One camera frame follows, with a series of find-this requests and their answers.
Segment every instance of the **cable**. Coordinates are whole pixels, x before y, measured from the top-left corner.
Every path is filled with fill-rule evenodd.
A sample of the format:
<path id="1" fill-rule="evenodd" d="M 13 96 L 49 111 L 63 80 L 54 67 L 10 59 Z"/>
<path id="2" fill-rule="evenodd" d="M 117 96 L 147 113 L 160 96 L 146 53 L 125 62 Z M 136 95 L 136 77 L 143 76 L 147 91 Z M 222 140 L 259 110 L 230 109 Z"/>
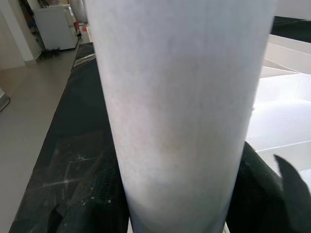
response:
<path id="1" fill-rule="evenodd" d="M 10 104 L 10 102 L 11 102 L 11 98 L 8 97 L 8 102 L 7 102 L 7 104 L 0 110 L 0 112 L 2 112 L 2 111 Z"/>

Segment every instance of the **beige floor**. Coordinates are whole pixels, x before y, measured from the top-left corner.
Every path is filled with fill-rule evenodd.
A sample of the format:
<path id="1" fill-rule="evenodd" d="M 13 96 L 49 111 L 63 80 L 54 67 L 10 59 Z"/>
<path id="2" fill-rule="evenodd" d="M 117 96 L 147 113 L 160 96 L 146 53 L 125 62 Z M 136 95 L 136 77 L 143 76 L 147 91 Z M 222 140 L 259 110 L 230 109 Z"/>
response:
<path id="1" fill-rule="evenodd" d="M 0 233 L 7 233 L 65 88 L 76 50 L 31 67 L 0 70 L 11 103 L 0 113 Z"/>

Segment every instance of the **white wall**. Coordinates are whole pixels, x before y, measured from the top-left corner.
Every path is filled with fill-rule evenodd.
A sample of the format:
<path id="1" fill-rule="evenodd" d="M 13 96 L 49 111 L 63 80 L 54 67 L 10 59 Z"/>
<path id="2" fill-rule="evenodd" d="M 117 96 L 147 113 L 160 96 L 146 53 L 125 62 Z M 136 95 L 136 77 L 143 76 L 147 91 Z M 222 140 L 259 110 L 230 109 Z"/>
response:
<path id="1" fill-rule="evenodd" d="M 38 56 L 40 47 L 31 35 L 18 0 L 0 0 L 2 13 L 12 37 L 22 55 L 23 61 L 32 61 Z"/>
<path id="2" fill-rule="evenodd" d="M 39 43 L 35 40 L 35 37 L 31 34 L 28 25 L 26 23 L 24 14 L 21 10 L 20 4 L 18 0 L 9 0 L 10 6 L 13 10 L 13 13 L 17 19 L 17 22 L 20 26 L 20 29 L 23 32 L 23 35 L 26 39 L 26 42 L 29 46 L 29 49 L 33 55 L 33 59 L 36 59 L 38 55 L 41 53 L 41 47 L 39 46 Z"/>
<path id="3" fill-rule="evenodd" d="M 37 0 L 28 0 L 27 2 L 33 10 L 41 8 Z"/>
<path id="4" fill-rule="evenodd" d="M 23 57 L 1 12 L 0 32 L 0 70 L 24 66 Z"/>
<path id="5" fill-rule="evenodd" d="M 276 16 L 311 20 L 311 0 L 278 0 Z"/>

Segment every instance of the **black table surface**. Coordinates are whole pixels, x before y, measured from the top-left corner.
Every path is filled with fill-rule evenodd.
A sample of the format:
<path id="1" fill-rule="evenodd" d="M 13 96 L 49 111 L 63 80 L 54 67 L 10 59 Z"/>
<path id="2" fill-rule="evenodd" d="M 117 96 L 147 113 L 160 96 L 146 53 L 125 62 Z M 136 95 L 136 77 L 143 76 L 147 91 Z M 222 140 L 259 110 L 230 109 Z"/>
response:
<path id="1" fill-rule="evenodd" d="M 9 233 L 36 232 L 55 205 L 66 209 L 79 181 L 107 148 L 113 148 L 113 140 L 94 47 L 82 44 Z"/>

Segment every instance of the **white felt roll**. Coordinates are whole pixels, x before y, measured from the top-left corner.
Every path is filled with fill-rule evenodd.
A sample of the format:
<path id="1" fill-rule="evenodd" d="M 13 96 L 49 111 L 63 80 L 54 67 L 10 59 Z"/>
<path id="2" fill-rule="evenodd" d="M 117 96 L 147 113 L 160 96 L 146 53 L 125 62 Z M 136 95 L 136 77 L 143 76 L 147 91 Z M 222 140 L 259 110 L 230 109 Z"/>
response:
<path id="1" fill-rule="evenodd" d="M 275 0 L 89 0 L 136 233 L 219 233 Z"/>

